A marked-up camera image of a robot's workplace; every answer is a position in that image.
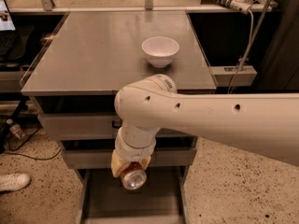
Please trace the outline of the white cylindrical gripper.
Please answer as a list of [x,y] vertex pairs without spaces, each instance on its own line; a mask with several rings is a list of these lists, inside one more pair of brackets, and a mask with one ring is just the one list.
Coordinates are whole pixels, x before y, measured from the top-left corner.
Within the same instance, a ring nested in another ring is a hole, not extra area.
[[132,147],[128,145],[121,136],[115,140],[115,150],[111,156],[111,172],[117,178],[121,172],[129,167],[130,162],[138,161],[143,169],[147,169],[151,155],[154,151],[156,141],[151,142],[145,147]]

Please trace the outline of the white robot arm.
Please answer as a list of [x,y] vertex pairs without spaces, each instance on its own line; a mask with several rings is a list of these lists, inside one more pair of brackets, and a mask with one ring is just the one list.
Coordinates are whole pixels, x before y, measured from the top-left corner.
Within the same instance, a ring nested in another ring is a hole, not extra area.
[[118,91],[122,119],[112,154],[115,177],[130,163],[146,168],[155,136],[170,129],[299,165],[299,94],[179,94],[174,81],[155,75]]

